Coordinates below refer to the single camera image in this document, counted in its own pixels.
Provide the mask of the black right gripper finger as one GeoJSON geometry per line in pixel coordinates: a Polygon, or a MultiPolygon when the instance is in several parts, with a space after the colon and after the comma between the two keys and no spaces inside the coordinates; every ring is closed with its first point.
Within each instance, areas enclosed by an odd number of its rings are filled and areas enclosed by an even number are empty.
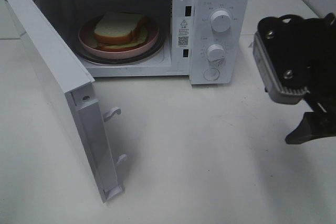
{"type": "Polygon", "coordinates": [[[305,112],[299,125],[286,136],[285,142],[289,145],[299,145],[319,138],[316,123],[319,120],[314,112],[305,112]]]}

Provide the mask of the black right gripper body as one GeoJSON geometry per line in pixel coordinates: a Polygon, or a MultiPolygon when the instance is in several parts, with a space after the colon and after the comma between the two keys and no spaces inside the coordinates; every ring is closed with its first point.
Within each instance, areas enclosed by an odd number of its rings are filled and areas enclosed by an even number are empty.
{"type": "Polygon", "coordinates": [[[323,18],[323,31],[314,45],[309,94],[304,97],[311,107],[309,133],[305,140],[335,136],[335,14],[323,18]]]}

